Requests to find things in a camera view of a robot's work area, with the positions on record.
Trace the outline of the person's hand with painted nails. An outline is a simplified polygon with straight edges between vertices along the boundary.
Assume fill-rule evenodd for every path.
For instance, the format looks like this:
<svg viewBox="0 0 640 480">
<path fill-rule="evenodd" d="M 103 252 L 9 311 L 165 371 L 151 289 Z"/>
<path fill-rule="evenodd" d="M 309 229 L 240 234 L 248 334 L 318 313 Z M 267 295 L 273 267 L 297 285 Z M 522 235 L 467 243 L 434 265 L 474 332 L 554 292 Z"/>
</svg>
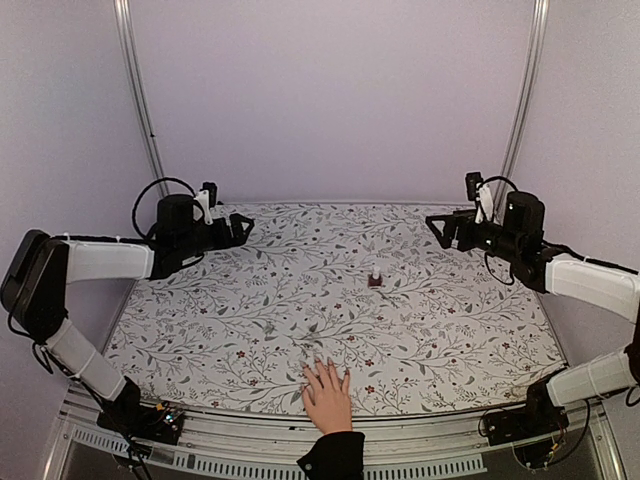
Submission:
<svg viewBox="0 0 640 480">
<path fill-rule="evenodd" d="M 349 370 L 340 377 L 332 360 L 303 366 L 307 384 L 301 388 L 304 409 L 323 434 L 353 431 Z"/>
</svg>

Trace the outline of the red nail polish bottle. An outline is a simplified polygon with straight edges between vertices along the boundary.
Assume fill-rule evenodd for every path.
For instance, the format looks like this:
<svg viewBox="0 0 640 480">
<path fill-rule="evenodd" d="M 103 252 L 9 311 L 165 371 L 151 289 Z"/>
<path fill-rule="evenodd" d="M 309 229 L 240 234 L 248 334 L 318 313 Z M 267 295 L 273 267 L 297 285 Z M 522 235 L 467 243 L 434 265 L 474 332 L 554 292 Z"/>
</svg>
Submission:
<svg viewBox="0 0 640 480">
<path fill-rule="evenodd" d="M 369 288 L 378 288 L 378 287 L 381 287 L 382 284 L 383 284 L 383 279 L 382 279 L 381 275 L 375 276 L 375 275 L 371 274 L 368 277 L 368 287 Z"/>
</svg>

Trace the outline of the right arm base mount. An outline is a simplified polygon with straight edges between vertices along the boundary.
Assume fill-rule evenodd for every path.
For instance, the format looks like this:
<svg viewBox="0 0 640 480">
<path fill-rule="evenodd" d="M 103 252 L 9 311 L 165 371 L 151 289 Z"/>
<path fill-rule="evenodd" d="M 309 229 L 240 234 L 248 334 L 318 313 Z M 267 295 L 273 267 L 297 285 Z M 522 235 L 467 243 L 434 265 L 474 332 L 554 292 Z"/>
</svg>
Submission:
<svg viewBox="0 0 640 480">
<path fill-rule="evenodd" d="M 565 408 L 552 403 L 545 384 L 536 383 L 528 387 L 523 406 L 485 411 L 478 423 L 478 433 L 490 446 L 544 436 L 539 442 L 514 449 L 514 456 L 521 466 L 537 470 L 552 464 L 568 426 Z"/>
</svg>

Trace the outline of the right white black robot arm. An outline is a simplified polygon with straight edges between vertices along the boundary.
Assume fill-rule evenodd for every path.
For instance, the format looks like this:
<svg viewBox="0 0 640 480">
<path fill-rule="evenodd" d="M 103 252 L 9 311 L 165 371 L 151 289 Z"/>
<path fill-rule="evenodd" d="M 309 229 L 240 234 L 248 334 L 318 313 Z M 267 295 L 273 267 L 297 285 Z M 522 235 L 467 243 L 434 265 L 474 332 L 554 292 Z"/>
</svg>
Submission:
<svg viewBox="0 0 640 480">
<path fill-rule="evenodd" d="M 506 262 L 511 277 L 530 290 L 580 300 L 639 324 L 639 275 L 546 242 L 545 206 L 535 195 L 510 192 L 500 224 L 485 215 L 481 199 L 475 204 L 473 210 L 425 219 L 442 248 L 482 250 Z M 635 329 L 628 345 L 551 375 L 544 381 L 543 397 L 518 412 L 517 427 L 524 435 L 537 436 L 554 422 L 555 408 L 638 384 L 639 330 Z"/>
</svg>

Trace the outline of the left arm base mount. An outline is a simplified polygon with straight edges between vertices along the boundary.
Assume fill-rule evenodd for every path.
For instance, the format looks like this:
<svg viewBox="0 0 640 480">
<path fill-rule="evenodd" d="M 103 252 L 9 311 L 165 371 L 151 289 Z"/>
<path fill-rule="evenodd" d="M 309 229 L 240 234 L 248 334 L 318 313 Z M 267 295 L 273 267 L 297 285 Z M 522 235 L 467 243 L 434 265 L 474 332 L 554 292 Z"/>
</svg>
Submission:
<svg viewBox="0 0 640 480">
<path fill-rule="evenodd" d="M 97 425 L 127 438 L 177 445 L 184 420 L 184 411 L 167 402 L 155 406 L 139 402 L 107 402 L 98 416 Z"/>
</svg>

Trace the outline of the black sleeved forearm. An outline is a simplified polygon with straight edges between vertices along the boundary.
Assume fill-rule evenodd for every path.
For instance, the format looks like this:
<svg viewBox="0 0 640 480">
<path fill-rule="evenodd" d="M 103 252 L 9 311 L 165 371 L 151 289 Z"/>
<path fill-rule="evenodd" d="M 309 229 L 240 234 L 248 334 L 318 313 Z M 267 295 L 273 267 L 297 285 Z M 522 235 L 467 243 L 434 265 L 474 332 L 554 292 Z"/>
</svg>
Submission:
<svg viewBox="0 0 640 480">
<path fill-rule="evenodd" d="M 310 480 L 362 480 L 364 444 L 361 432 L 330 433 L 319 438 L 297 465 Z"/>
</svg>

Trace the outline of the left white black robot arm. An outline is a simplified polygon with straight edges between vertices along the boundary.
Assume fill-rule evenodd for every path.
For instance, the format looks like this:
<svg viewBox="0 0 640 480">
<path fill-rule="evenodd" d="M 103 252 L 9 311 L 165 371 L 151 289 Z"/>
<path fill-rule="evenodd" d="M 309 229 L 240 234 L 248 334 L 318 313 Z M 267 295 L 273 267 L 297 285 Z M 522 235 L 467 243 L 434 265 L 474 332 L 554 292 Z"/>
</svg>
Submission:
<svg viewBox="0 0 640 480">
<path fill-rule="evenodd" d="M 93 280 L 163 280 L 195 265 L 210 251 L 244 245 L 254 221 L 233 213 L 215 218 L 214 194 L 172 194 L 156 208 L 156 221 L 136 239 L 51 236 L 30 230 L 1 284 L 1 304 L 18 335 L 29 338 L 72 378 L 110 403 L 111 419 L 128 434 L 148 426 L 138 387 L 115 370 L 71 322 L 66 289 Z"/>
</svg>

